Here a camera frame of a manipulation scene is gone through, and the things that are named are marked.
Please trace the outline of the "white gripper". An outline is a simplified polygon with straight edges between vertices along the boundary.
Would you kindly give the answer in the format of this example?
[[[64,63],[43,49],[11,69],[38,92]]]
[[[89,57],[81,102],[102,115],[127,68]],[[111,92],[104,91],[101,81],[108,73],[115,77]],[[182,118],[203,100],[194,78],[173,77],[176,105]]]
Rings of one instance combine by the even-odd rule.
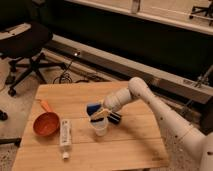
[[[112,112],[112,109],[110,107],[107,107],[105,104],[102,104],[101,102],[88,103],[87,107],[94,107],[101,105],[102,109],[90,116],[90,119],[92,121],[97,121],[98,119],[105,118]]]

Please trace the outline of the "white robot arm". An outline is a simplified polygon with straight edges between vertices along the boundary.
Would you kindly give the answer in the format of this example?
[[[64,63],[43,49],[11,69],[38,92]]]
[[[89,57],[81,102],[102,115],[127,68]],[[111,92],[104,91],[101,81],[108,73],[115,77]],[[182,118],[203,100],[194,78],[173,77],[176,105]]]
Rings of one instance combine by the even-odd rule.
[[[142,78],[131,78],[127,87],[109,94],[102,101],[89,103],[86,111],[92,122],[98,122],[136,100],[144,101],[167,126],[188,154],[200,164],[199,171],[213,171],[213,132],[208,135],[202,133],[157,97]]]

